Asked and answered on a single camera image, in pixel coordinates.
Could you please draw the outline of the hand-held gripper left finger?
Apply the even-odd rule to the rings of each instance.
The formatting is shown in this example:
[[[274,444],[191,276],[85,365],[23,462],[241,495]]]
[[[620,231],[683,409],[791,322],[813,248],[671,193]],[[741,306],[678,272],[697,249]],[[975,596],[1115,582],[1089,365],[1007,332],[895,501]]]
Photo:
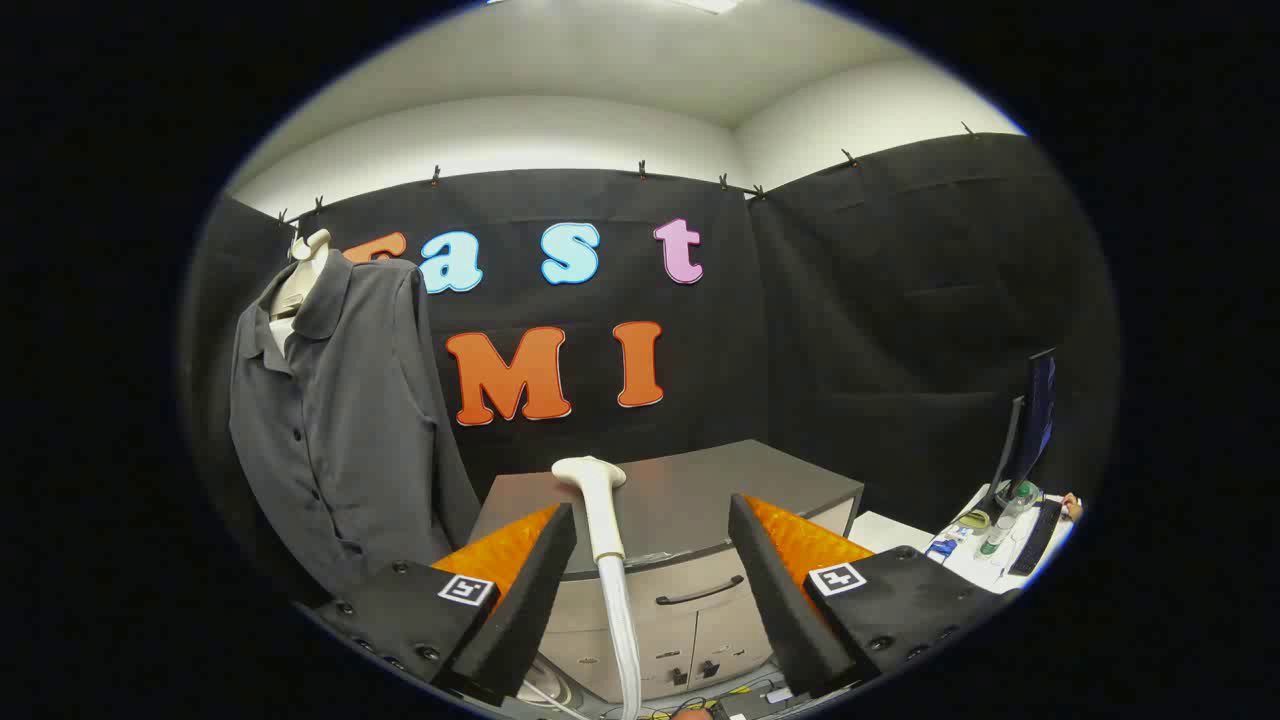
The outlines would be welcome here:
[[[430,565],[396,561],[310,619],[404,679],[499,706],[538,656],[577,538],[572,505],[554,503]]]

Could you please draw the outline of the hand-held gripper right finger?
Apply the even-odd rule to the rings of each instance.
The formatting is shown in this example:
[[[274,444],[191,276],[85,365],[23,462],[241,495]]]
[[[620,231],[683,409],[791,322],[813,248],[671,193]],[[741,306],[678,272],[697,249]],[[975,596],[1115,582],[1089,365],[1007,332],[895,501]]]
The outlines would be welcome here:
[[[1011,601],[913,547],[874,553],[749,495],[732,496],[728,532],[795,694],[818,698],[922,665]]]

